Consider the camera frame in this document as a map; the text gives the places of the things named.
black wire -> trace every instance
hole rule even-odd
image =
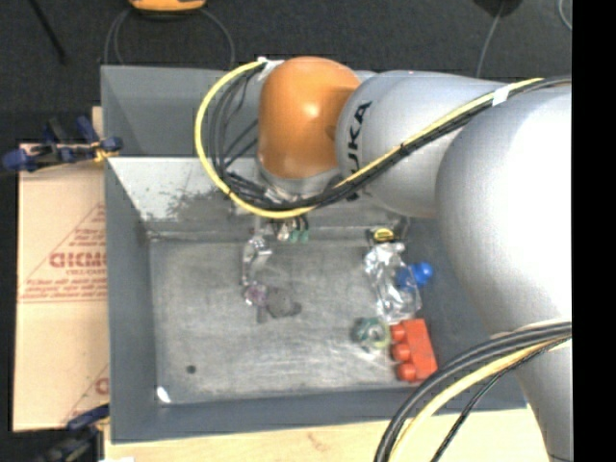
[[[225,112],[228,114],[228,108],[229,108],[228,105],[231,104],[231,102],[233,101],[233,97],[238,93],[238,84],[242,82],[242,80],[244,79],[244,77],[246,77],[248,73],[256,74],[261,69],[262,67],[256,67],[249,71],[244,72],[243,74],[240,74],[235,79],[235,81],[231,84],[231,86],[225,89],[224,93],[222,94],[221,99],[219,100],[216,107],[214,108],[213,118],[215,119],[215,121],[211,122],[209,125],[210,130],[208,132],[208,153],[212,157],[214,168],[218,176],[222,180],[224,180],[224,182],[227,184],[227,186],[232,192],[235,192],[236,190],[240,188],[238,185],[238,182],[241,179],[241,177],[239,175],[236,175],[233,178],[229,178],[224,161],[222,160],[224,156],[221,152],[221,147],[219,146],[221,143],[224,143],[224,139],[226,137],[226,126],[225,125],[228,122],[221,120],[221,119],[224,118]],[[549,79],[542,79],[540,81],[536,81],[534,83],[530,83],[520,88],[511,90],[509,92],[508,97],[510,98],[510,97],[513,97],[523,92],[530,92],[533,90],[539,90],[543,88],[558,86],[558,85],[562,85],[565,83],[571,83],[571,82],[572,82],[572,78],[570,75],[552,77]],[[434,128],[432,131],[426,133],[420,139],[417,139],[406,145],[401,144],[400,149],[395,151],[393,154],[388,156],[386,159],[384,159],[377,165],[363,172],[361,175],[359,175],[354,180],[345,182],[342,185],[338,185],[338,186],[329,185],[327,188],[325,188],[321,193],[318,193],[317,195],[304,197],[304,198],[298,197],[295,200],[282,200],[281,201],[281,200],[274,200],[268,196],[265,196],[264,193],[266,193],[267,190],[265,188],[262,188],[261,190],[255,191],[256,193],[258,193],[256,196],[244,198],[244,201],[250,203],[251,205],[257,208],[266,209],[266,210],[275,212],[275,211],[287,211],[287,210],[292,210],[292,209],[299,209],[299,208],[313,207],[313,206],[324,207],[324,206],[333,204],[335,202],[338,202],[342,199],[349,199],[353,197],[359,190],[364,188],[367,184],[369,184],[374,179],[376,179],[378,176],[383,174],[390,167],[394,166],[399,161],[409,156],[411,153],[417,151],[424,145],[427,145],[428,143],[433,142],[443,137],[444,135],[456,129],[461,128],[462,126],[466,125],[469,121],[471,121],[471,119],[473,119],[478,113],[483,112],[487,109],[490,109],[492,108],[492,106],[493,106],[493,98],[485,99],[483,102],[481,102],[478,105],[475,105],[471,110],[469,110],[465,114],[459,115],[458,117],[453,118],[446,124],[441,125],[437,128]]]
[[[537,81],[535,83],[531,83],[521,88],[512,90],[511,92],[509,92],[509,97],[513,97],[522,92],[529,92],[532,90],[538,90],[541,88],[557,86],[557,85],[561,85],[561,84],[569,83],[569,82],[571,82],[571,76],[561,76],[561,77],[555,77],[555,78],[550,78],[550,79],[543,79],[541,81]],[[380,176],[382,173],[384,173],[387,169],[394,166],[395,164],[397,164],[399,161],[401,161],[405,157],[409,156],[411,153],[415,152],[416,150],[423,147],[424,145],[432,141],[435,141],[443,137],[444,135],[466,125],[471,119],[473,119],[473,117],[475,117],[475,115],[491,108],[492,104],[493,104],[492,98],[486,99],[479,105],[476,105],[470,111],[452,119],[448,123],[441,125],[438,128],[435,128],[434,130],[427,133],[420,139],[417,139],[416,141],[411,142],[405,146],[401,146],[398,151],[390,155],[387,159],[383,160],[376,166],[368,169],[367,171],[362,173],[360,176],[358,176],[356,179],[350,182],[346,182],[343,185],[340,185],[337,187],[329,187],[317,195],[300,198],[300,199],[292,200],[292,201],[277,201],[277,200],[271,200],[270,198],[261,197],[261,196],[255,199],[248,199],[247,201],[250,202],[255,207],[258,207],[261,209],[267,209],[267,210],[272,210],[272,211],[286,211],[286,210],[299,209],[299,208],[312,207],[312,206],[324,207],[326,205],[335,203],[339,200],[349,198],[353,196],[354,194],[356,194],[359,190],[361,190],[368,183],[370,183],[371,181],[376,179],[378,176]],[[220,164],[218,164],[218,168],[221,169],[221,172],[218,175],[222,179],[224,179],[224,176],[225,176],[224,167],[223,166],[220,167]]]
[[[254,147],[257,144],[257,140],[253,139],[252,141],[250,141],[247,145],[245,145],[242,149],[240,149],[236,154],[234,154],[233,157],[229,158],[225,163],[224,163],[224,167],[225,169],[229,168],[233,163],[235,163],[238,158],[241,158],[246,152],[248,152],[248,150],[250,150],[252,147]]]
[[[119,30],[124,24],[126,17],[132,10],[133,8],[125,9],[124,11],[120,12],[117,15],[117,17],[112,21],[112,24],[110,25],[109,31],[107,32],[107,36],[105,38],[105,47],[103,51],[103,64],[109,63],[109,59],[110,59],[109,52],[110,52],[111,44],[113,44],[114,46],[114,53],[115,53],[115,58],[117,62],[119,64],[125,64],[124,59],[119,52]],[[218,26],[218,28],[222,31],[222,34],[224,35],[227,41],[227,45],[229,47],[228,67],[232,68],[236,60],[236,49],[235,49],[235,41],[231,37],[231,34],[227,30],[227,28],[222,24],[222,22],[220,22],[220,20],[218,20],[218,18],[216,18],[210,12],[206,11],[205,9],[199,9],[199,11],[203,15],[205,15],[207,18],[212,20],[212,22],[214,22]]]
[[[507,0],[500,1],[499,11],[494,17],[492,21],[492,25],[490,26],[490,31],[488,32],[488,36],[485,41],[483,41],[483,46],[481,48],[481,53],[479,54],[479,60],[477,61],[477,66],[475,68],[475,77],[478,78],[481,75],[481,68],[483,67],[483,61],[485,60],[485,54],[488,51],[488,47],[490,46],[490,41],[492,40],[492,36],[497,28],[497,24],[501,19],[502,10],[504,9],[504,4]]]
[[[501,370],[500,372],[498,372],[495,375],[493,375],[490,378],[490,380],[473,396],[473,398],[471,398],[469,403],[466,404],[466,406],[464,407],[464,409],[462,410],[462,412],[460,413],[458,418],[455,420],[455,423],[453,424],[453,426],[449,430],[449,433],[447,434],[447,436],[445,437],[445,439],[441,443],[440,447],[436,450],[436,452],[434,453],[434,455],[430,459],[430,462],[438,462],[441,459],[441,457],[443,456],[443,453],[445,453],[445,450],[448,448],[449,444],[453,440],[453,437],[457,434],[457,432],[459,431],[459,429],[462,426],[462,424],[468,419],[468,417],[471,414],[471,411],[473,410],[473,408],[490,391],[490,389],[497,384],[497,382],[503,376],[505,376],[507,373],[509,373],[509,372],[511,372],[513,370],[516,370],[517,368],[521,367],[524,363],[529,362],[531,359],[539,356],[540,354],[543,354],[544,352],[547,352],[548,350],[558,346],[559,344],[561,344],[561,343],[563,343],[563,342],[565,342],[567,340],[568,339],[563,339],[562,341],[558,341],[558,342],[555,342],[554,344],[550,344],[548,346],[542,347],[542,348],[540,348],[540,349],[530,353],[529,356],[521,359],[517,363],[514,363],[513,365],[511,365],[511,366],[505,368],[504,370]]]
[[[231,33],[229,33],[229,31],[224,26],[224,24],[222,24],[222,22],[220,22],[220,20],[218,20],[218,18],[215,17],[212,13],[209,13],[205,9],[199,9],[199,11],[206,17],[210,18],[212,22],[214,22],[224,34],[224,37],[227,40],[227,45],[229,46],[229,66],[228,67],[229,69],[233,68],[233,65],[235,64],[235,41],[231,37]]]
[[[242,130],[242,132],[231,141],[231,143],[229,144],[229,146],[226,148],[226,150],[224,151],[224,157],[227,158],[231,155],[231,151],[233,150],[233,148],[240,143],[240,141],[250,133],[250,131],[255,128],[257,126],[257,124],[259,123],[259,120],[255,119],[253,120],[246,128],[244,128]]]
[[[111,25],[109,26],[109,31],[107,31],[107,36],[105,37],[105,47],[103,49],[103,64],[108,64],[109,63],[109,51],[110,51],[110,47],[111,44],[114,44],[114,52],[115,52],[115,58],[117,59],[117,62],[119,64],[124,64],[124,61],[122,60],[121,55],[119,54],[119,45],[118,45],[118,39],[117,39],[117,34],[118,34],[118,30],[119,27],[122,25],[122,23],[124,22],[124,20],[126,19],[127,15],[132,11],[132,9],[126,9],[122,12],[120,12],[112,21]]]
[[[389,460],[391,450],[396,438],[402,429],[404,421],[416,409],[419,402],[437,386],[450,378],[459,376],[461,372],[481,366],[496,357],[515,352],[524,347],[534,346],[550,339],[557,339],[571,334],[571,322],[554,325],[544,325],[529,330],[512,332],[505,336],[487,341],[479,346],[472,347],[466,352],[456,356],[436,373],[425,380],[409,398],[401,405],[397,413],[391,419],[387,429],[383,433],[374,461],[384,462]]]

blue cap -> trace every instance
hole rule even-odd
[[[425,283],[430,280],[432,274],[434,273],[432,266],[428,262],[411,264],[409,267],[413,271],[413,275],[415,276],[415,282],[417,282],[418,288],[422,288]]]

black cable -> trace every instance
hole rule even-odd
[[[132,8],[126,9],[122,12],[120,12],[117,17],[112,21],[112,24],[109,27],[109,31],[107,32],[107,36],[105,38],[105,47],[104,47],[104,51],[103,51],[103,64],[108,64],[109,60],[110,60],[110,47],[113,44],[114,46],[114,53],[115,53],[115,58],[117,60],[117,62],[119,64],[124,65],[124,59],[122,57],[122,55],[119,52],[119,30],[122,27],[122,25],[124,24],[124,21],[126,20],[126,17],[128,16],[128,14],[132,11]],[[199,11],[206,16],[207,18],[209,18],[210,20],[212,20],[212,22],[214,22],[222,31],[222,34],[224,35],[226,41],[227,41],[227,45],[229,47],[229,64],[228,67],[232,68],[233,65],[235,64],[235,60],[236,60],[236,48],[235,48],[235,42],[233,40],[233,38],[231,37],[231,34],[229,33],[229,31],[227,30],[227,28],[222,24],[222,22],[220,22],[220,20],[218,20],[214,15],[212,15],[211,13],[209,13],[208,11],[206,11],[205,9],[199,9]]]
[[[58,53],[58,60],[60,60],[60,63],[63,65],[68,64],[68,55],[66,54],[64,47],[60,43],[60,40],[58,39],[58,37],[56,36],[56,33],[51,27],[51,24],[49,24],[49,21],[47,20],[45,13],[42,11],[39,1],[38,0],[28,0],[28,2],[30,2],[30,6],[35,11],[35,14],[38,17],[38,21],[40,22],[43,29],[45,30],[45,33],[47,33],[47,36],[49,37],[52,44],[54,45],[54,48],[56,48],[56,52]]]
[[[212,22],[214,22],[224,34],[224,37],[226,38],[227,44],[229,46],[229,69],[233,68],[233,65],[235,64],[235,42],[233,41],[233,38],[231,38],[231,33],[229,33],[229,31],[226,27],[224,27],[222,22],[220,22],[213,14],[209,13],[205,9],[199,9],[199,11],[206,17],[209,17]]]
[[[533,84],[529,84],[524,88],[520,88],[518,90],[513,90],[509,94],[509,97],[512,97],[518,93],[522,93],[525,91],[538,90],[545,87],[555,86],[559,84],[563,84],[566,82],[571,82],[571,77],[556,77],[552,79],[538,81]],[[295,202],[282,202],[277,204],[271,204],[269,206],[264,206],[262,208],[273,209],[273,210],[288,210],[295,209],[299,207],[307,207],[312,205],[317,205],[319,207],[324,207],[326,205],[335,203],[343,198],[347,198],[355,193],[357,193],[361,188],[365,185],[373,181],[377,176],[385,172],[390,167],[394,166],[403,158],[410,155],[412,152],[418,150],[424,145],[443,137],[444,135],[452,132],[460,128],[461,126],[466,125],[476,114],[487,110],[492,107],[492,99],[488,99],[484,101],[482,104],[476,106],[473,110],[466,113],[465,115],[454,118],[452,121],[448,122],[441,127],[434,129],[431,133],[423,136],[420,139],[406,145],[401,150],[391,155],[389,158],[385,159],[377,166],[371,168],[370,170],[363,173],[361,176],[356,178],[350,183],[344,184],[339,187],[334,187],[329,189],[327,192],[322,192],[318,195],[308,198],[302,198]]]
[[[513,370],[516,370],[517,368],[521,367],[524,363],[529,362],[531,359],[539,356],[540,354],[543,354],[543,353],[547,352],[548,350],[558,346],[559,344],[561,344],[561,343],[563,343],[563,342],[565,342],[567,340],[568,339],[563,339],[562,341],[556,342],[555,344],[550,344],[548,346],[542,347],[542,348],[540,348],[540,349],[530,353],[529,356],[521,359],[517,363],[514,363],[513,365],[511,365],[511,366],[505,368],[504,370],[502,370],[502,371],[496,373],[495,375],[493,375],[490,378],[490,380],[471,398],[469,403],[466,404],[466,406],[464,407],[464,409],[462,410],[462,412],[460,413],[458,418],[455,420],[455,423],[453,424],[453,426],[449,430],[449,433],[446,435],[445,439],[441,443],[440,447],[437,448],[436,452],[434,453],[434,455],[430,459],[430,462],[438,462],[439,460],[441,460],[441,457],[443,456],[443,453],[445,453],[445,450],[450,445],[451,441],[453,440],[453,437],[457,434],[457,432],[459,431],[459,429],[462,426],[462,424],[468,419],[468,417],[471,414],[471,411],[473,410],[473,408],[490,391],[490,389],[497,384],[497,382],[503,376],[505,376],[507,373],[509,373],[509,372],[511,372]]]
[[[129,8],[129,9],[126,9],[120,12],[115,17],[115,19],[112,21],[111,25],[109,26],[109,31],[107,31],[107,36],[105,37],[105,47],[103,49],[103,64],[109,64],[109,59],[110,59],[109,51],[110,51],[110,47],[112,43],[114,44],[114,52],[115,52],[115,58],[117,59],[117,62],[119,64],[124,64],[124,61],[122,60],[122,57],[119,54],[117,33],[118,33],[119,27],[122,25],[122,23],[124,22],[124,20],[126,19],[126,17],[131,11],[132,9]]]
[[[244,128],[244,129],[242,130],[242,132],[241,132],[241,133],[240,133],[240,134],[239,134],[239,135],[238,135],[235,139],[233,139],[233,140],[231,141],[231,143],[229,144],[229,146],[228,146],[228,147],[226,148],[226,150],[224,151],[224,157],[225,157],[225,158],[227,158],[227,157],[229,157],[229,156],[231,155],[231,151],[233,150],[233,148],[234,148],[234,147],[235,147],[238,143],[240,143],[240,141],[241,141],[241,140],[242,140],[242,139],[243,139],[246,135],[248,135],[248,134],[250,133],[250,131],[251,131],[253,128],[255,128],[255,127],[258,125],[258,123],[259,123],[259,120],[257,120],[257,119],[252,120],[252,121],[250,122],[250,124],[249,124],[246,128]]]
[[[479,76],[481,75],[481,68],[483,67],[483,61],[485,60],[485,54],[488,51],[488,47],[490,46],[490,41],[492,40],[492,36],[494,35],[494,32],[497,29],[497,24],[499,23],[499,20],[501,19],[502,10],[504,9],[504,3],[506,1],[507,0],[500,1],[499,10],[497,11],[497,14],[494,17],[494,20],[492,21],[492,26],[490,26],[490,31],[488,32],[488,36],[486,37],[485,41],[483,41],[483,46],[481,48],[481,53],[479,54],[479,60],[477,62],[477,67],[475,69],[476,78],[479,78]]]
[[[558,0],[558,3],[557,3],[558,15],[560,16],[560,20],[562,20],[562,23],[567,27],[567,29],[569,29],[569,31],[573,31],[574,30],[573,24],[565,16],[565,12],[562,10],[564,2],[565,0]]]
[[[224,129],[221,129],[219,126],[221,122],[220,120],[221,110],[225,108],[224,106],[225,104],[230,104],[228,103],[229,101],[232,101],[230,97],[233,94],[237,93],[238,91],[237,88],[233,88],[233,85],[239,84],[248,73],[254,74],[254,73],[259,72],[261,69],[262,67],[253,68],[249,71],[245,71],[244,73],[240,74],[238,77],[235,78],[234,83],[232,83],[230,87],[226,88],[226,90],[222,94],[222,98],[220,99],[220,101],[217,103],[215,107],[215,110],[213,112],[213,117],[217,121],[210,122],[208,125],[208,128],[210,129],[208,131],[208,136],[207,136],[208,137],[208,149],[207,149],[208,155],[212,157],[214,168],[217,171],[218,176],[220,177],[220,179],[224,180],[224,183],[227,184],[227,186],[232,192],[236,191],[236,186],[233,183],[227,183],[229,181],[227,180],[228,173],[225,169],[224,163],[218,159],[218,157],[222,157],[220,153],[220,149],[217,146],[219,139],[220,139],[219,136],[223,135],[223,139],[222,139],[223,141],[224,141],[224,136],[225,136]],[[571,83],[571,82],[572,82],[571,76],[559,76],[559,77],[553,77],[549,79],[542,79],[540,81],[529,83],[529,84],[524,85],[523,87],[511,90],[508,94],[508,97],[511,98],[523,92],[530,92],[533,90],[539,90],[542,88],[558,86],[558,85],[562,85],[565,83]],[[416,139],[415,141],[410,142],[406,145],[401,144],[400,149],[398,149],[397,151],[389,155],[386,159],[382,160],[377,165],[363,172],[357,178],[349,182],[345,182],[342,185],[333,186],[333,187],[328,186],[326,189],[323,190],[323,192],[317,195],[313,195],[313,196],[309,196],[305,198],[298,197],[297,199],[294,199],[294,200],[282,200],[281,201],[281,200],[273,200],[270,197],[262,196],[259,194],[258,196],[254,198],[245,198],[244,200],[249,202],[251,205],[254,205],[255,207],[260,208],[260,209],[266,209],[266,210],[271,210],[271,211],[286,211],[286,210],[305,208],[305,207],[315,207],[315,206],[324,207],[326,205],[333,204],[342,199],[349,199],[352,196],[354,196],[359,190],[361,190],[364,186],[366,186],[368,183],[376,179],[378,176],[380,176],[382,173],[384,173],[390,167],[397,164],[399,161],[401,161],[405,157],[409,156],[411,153],[417,151],[424,145],[427,145],[428,143],[435,141],[458,128],[461,128],[462,126],[466,125],[471,119],[473,119],[478,113],[481,113],[487,109],[490,109],[492,108],[492,106],[493,106],[493,98],[492,97],[486,98],[484,101],[482,101],[478,105],[475,105],[471,110],[469,110],[465,114],[459,115],[458,117],[453,118],[449,122],[434,128],[432,131],[427,132],[421,138]]]
[[[472,347],[466,352],[456,356],[425,380],[401,405],[383,433],[374,457],[374,462],[385,462],[389,460],[391,450],[403,427],[404,421],[412,415],[412,412],[417,408],[419,402],[430,394],[435,387],[438,387],[452,377],[455,379],[462,372],[468,372],[468,370],[480,367],[497,357],[548,340],[559,339],[563,336],[570,335],[571,330],[572,325],[570,321],[555,325],[538,326],[529,330],[520,330],[487,341],[479,346]]]
[[[238,160],[238,158],[241,158],[246,152],[248,152],[256,144],[257,144],[257,140],[256,139],[253,139],[248,144],[246,144],[242,149],[240,149],[236,154],[234,154],[233,157],[229,158],[224,163],[225,169],[229,168],[233,163],[235,163]]]

cardboard box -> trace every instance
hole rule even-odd
[[[109,401],[103,164],[20,173],[17,211],[13,430],[64,427]]]

kuka logo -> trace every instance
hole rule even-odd
[[[74,267],[106,267],[107,254],[104,252],[58,252],[49,255],[49,265],[56,269]]]
[[[357,107],[357,109],[355,110],[355,115],[353,116],[353,118],[355,119],[355,123],[357,123],[357,128],[353,130],[352,124],[348,128],[349,142],[347,144],[348,151],[346,155],[355,164],[355,167],[352,167],[350,170],[351,173],[354,173],[355,171],[359,169],[359,159],[357,157],[359,145],[357,143],[357,140],[359,138],[359,134],[362,131],[362,123],[364,122],[364,114],[366,113],[366,110],[370,107],[371,104],[372,102],[369,101],[367,103],[362,103]]]

